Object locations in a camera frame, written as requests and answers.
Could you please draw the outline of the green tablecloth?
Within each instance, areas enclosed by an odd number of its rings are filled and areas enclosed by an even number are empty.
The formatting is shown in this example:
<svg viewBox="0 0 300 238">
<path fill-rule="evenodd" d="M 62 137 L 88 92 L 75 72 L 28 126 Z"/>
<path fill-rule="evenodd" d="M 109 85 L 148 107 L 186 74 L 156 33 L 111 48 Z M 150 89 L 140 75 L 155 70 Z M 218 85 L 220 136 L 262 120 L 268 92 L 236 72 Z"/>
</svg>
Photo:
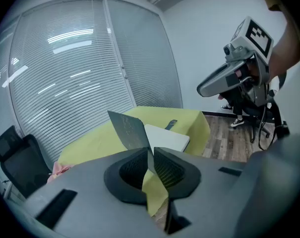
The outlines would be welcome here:
<svg viewBox="0 0 300 238">
<path fill-rule="evenodd" d="M 140 119 L 144 124 L 165 128 L 175 119 L 172 131 L 189 136 L 185 153 L 202 156 L 210 136 L 210 127 L 199 110 L 138 106 L 126 112 L 126 115 Z M 125 151 L 110 121 L 85 134 L 64 147 L 58 159 L 61 165 L 77 165 L 90 160 Z M 150 216 L 154 216 L 167 200 L 167 191 L 159 178 L 147 171 L 142 191 L 146 193 Z"/>
</svg>

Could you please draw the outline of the person's right forearm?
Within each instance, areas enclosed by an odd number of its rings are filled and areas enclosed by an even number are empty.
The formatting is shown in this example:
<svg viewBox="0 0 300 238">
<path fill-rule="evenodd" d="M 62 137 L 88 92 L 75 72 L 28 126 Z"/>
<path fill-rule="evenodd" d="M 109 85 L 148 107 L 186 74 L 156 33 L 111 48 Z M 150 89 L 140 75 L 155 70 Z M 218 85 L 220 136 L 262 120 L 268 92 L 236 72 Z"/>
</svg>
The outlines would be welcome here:
<svg viewBox="0 0 300 238">
<path fill-rule="evenodd" d="M 272 50 L 269 60 L 270 80 L 283 75 L 299 61 L 300 31 L 296 24 L 289 21 L 282 37 Z"/>
</svg>

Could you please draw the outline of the dark strap-closure notebook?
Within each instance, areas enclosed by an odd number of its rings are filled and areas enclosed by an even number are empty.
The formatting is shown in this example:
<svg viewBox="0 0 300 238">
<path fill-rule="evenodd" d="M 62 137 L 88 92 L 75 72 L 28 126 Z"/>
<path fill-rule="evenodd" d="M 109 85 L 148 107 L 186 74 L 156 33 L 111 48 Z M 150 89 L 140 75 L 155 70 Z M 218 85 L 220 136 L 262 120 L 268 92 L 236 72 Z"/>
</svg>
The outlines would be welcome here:
<svg viewBox="0 0 300 238">
<path fill-rule="evenodd" d="M 108 115 L 120 141 L 126 149 L 146 148 L 148 169 L 153 173 L 155 173 L 155 147 L 165 147 L 183 152 L 190 142 L 190 137 L 187 135 L 150 124 L 143 124 L 138 118 L 113 111 L 108 111 Z"/>
</svg>

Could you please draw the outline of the person's right hand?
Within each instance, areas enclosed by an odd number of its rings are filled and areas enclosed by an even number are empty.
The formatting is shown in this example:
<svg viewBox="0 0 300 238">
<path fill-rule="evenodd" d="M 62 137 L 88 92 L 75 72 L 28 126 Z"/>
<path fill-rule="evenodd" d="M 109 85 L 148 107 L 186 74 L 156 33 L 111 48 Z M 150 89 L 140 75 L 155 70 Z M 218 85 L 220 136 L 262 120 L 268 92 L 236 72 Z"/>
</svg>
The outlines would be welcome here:
<svg viewBox="0 0 300 238">
<path fill-rule="evenodd" d="M 247 81 L 250 81 L 253 84 L 258 82 L 258 66 L 254 58 L 236 61 L 235 66 L 235 75 L 237 77 L 235 83 L 241 82 L 245 78 L 247 78 Z"/>
</svg>

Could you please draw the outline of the folded pink cloth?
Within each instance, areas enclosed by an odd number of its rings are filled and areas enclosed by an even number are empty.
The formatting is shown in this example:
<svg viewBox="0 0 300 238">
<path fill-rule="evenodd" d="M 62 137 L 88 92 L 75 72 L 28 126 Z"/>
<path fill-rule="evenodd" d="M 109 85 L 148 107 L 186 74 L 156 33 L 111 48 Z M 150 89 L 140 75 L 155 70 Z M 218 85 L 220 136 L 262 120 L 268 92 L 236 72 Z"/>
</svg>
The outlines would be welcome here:
<svg viewBox="0 0 300 238">
<path fill-rule="evenodd" d="M 54 179 L 56 179 L 58 176 L 62 175 L 69 169 L 71 169 L 74 165 L 62 165 L 59 162 L 54 162 L 53 170 L 51 173 L 49 173 L 49 177 L 47 179 L 47 183 L 50 183 Z"/>
</svg>

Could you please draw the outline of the empty black office chair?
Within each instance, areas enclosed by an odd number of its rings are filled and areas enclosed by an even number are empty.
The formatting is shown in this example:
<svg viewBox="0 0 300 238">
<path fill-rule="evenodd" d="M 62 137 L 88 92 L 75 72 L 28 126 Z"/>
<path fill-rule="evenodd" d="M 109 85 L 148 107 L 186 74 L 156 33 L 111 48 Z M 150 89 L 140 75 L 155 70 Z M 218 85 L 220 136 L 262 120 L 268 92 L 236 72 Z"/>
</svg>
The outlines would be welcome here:
<svg viewBox="0 0 300 238">
<path fill-rule="evenodd" d="M 51 173 L 36 138 L 31 134 L 21 138 L 15 126 L 0 136 L 0 166 L 25 198 L 44 186 Z"/>
</svg>

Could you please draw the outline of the wide white window blind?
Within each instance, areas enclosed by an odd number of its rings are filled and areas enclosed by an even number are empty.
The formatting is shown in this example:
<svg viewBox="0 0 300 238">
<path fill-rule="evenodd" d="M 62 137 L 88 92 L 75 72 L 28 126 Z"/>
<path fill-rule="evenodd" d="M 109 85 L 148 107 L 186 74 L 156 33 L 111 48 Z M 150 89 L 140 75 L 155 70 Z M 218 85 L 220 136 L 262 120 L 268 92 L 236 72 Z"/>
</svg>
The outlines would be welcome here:
<svg viewBox="0 0 300 238">
<path fill-rule="evenodd" d="M 19 125 L 52 162 L 104 124 L 108 111 L 133 108 L 103 0 L 59 1 L 22 14 L 10 57 Z"/>
</svg>

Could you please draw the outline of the narrow white window blind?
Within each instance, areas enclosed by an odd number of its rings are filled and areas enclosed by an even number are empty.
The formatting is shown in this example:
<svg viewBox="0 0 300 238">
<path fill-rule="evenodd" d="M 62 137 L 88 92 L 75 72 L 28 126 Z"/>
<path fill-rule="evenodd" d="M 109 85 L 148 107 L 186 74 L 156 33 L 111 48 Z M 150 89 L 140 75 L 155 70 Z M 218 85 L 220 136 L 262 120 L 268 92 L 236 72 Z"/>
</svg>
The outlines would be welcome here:
<svg viewBox="0 0 300 238">
<path fill-rule="evenodd" d="M 0 28 L 0 135 L 17 125 L 9 88 L 9 59 L 16 25 L 17 18 Z"/>
</svg>

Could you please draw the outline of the glass door with blinds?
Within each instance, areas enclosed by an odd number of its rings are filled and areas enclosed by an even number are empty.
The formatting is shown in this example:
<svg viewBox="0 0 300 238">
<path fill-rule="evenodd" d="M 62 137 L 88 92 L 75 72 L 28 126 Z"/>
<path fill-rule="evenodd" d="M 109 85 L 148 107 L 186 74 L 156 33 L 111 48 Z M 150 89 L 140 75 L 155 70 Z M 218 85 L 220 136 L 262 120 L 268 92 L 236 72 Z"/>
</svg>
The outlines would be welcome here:
<svg viewBox="0 0 300 238">
<path fill-rule="evenodd" d="M 159 15 L 121 0 L 108 0 L 108 8 L 136 104 L 182 108 L 175 60 Z"/>
</svg>

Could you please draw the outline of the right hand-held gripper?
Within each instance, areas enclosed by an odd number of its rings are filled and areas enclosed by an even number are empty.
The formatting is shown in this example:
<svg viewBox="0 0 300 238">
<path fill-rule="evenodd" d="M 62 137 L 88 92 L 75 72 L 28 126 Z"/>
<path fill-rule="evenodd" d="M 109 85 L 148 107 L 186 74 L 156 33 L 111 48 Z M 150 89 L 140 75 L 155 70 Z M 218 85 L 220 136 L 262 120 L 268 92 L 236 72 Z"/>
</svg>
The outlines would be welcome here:
<svg viewBox="0 0 300 238">
<path fill-rule="evenodd" d="M 266 104 L 268 96 L 268 81 L 270 78 L 269 59 L 273 49 L 271 36 L 251 17 L 246 17 L 237 27 L 230 43 L 224 47 L 226 63 L 217 68 L 205 78 L 196 88 L 202 97 L 211 97 L 227 92 L 250 82 L 251 89 L 244 91 L 257 106 Z M 257 66 L 257 78 L 239 79 L 237 70 L 241 70 L 254 58 Z"/>
</svg>

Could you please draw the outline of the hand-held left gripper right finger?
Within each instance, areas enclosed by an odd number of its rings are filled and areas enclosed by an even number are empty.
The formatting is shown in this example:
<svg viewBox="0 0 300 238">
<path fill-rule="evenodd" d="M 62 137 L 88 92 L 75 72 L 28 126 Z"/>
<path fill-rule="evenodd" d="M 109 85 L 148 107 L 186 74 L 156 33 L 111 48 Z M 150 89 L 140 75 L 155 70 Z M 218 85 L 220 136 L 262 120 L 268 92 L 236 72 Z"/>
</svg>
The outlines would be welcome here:
<svg viewBox="0 0 300 238">
<path fill-rule="evenodd" d="M 234 190 L 245 163 L 154 149 L 154 169 L 168 192 L 164 230 L 154 238 L 237 238 L 241 206 Z"/>
</svg>

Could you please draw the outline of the occupied black office chair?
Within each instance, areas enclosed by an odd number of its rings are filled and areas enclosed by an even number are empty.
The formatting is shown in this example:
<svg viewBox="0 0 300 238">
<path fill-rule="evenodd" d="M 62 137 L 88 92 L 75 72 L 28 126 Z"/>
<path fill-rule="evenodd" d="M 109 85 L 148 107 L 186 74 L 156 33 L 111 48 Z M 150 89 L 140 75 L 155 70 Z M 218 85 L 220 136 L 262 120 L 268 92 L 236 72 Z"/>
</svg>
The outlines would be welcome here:
<svg viewBox="0 0 300 238">
<path fill-rule="evenodd" d="M 289 134 L 288 126 L 282 121 L 279 107 L 273 96 L 275 95 L 274 90 L 268 91 L 269 102 L 260 106 L 254 104 L 251 99 L 247 96 L 243 97 L 242 110 L 248 115 L 247 121 L 252 127 L 252 136 L 250 139 L 251 143 L 255 142 L 255 138 L 258 138 L 258 148 L 265 150 L 261 145 L 261 135 L 265 132 L 265 138 L 271 138 L 269 146 L 274 142 L 274 139 L 281 139 Z M 265 125 L 270 120 L 274 123 L 274 131 L 271 134 Z"/>
</svg>

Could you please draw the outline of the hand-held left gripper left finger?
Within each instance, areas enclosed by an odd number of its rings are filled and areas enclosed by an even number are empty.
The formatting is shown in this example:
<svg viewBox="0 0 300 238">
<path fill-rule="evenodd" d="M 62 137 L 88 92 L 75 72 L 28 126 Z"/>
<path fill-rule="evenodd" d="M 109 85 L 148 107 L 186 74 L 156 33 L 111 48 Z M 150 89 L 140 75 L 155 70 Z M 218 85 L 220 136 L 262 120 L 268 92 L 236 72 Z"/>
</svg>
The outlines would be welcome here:
<svg viewBox="0 0 300 238">
<path fill-rule="evenodd" d="M 164 238 L 147 212 L 147 150 L 75 165 L 34 192 L 26 211 L 66 238 Z"/>
</svg>

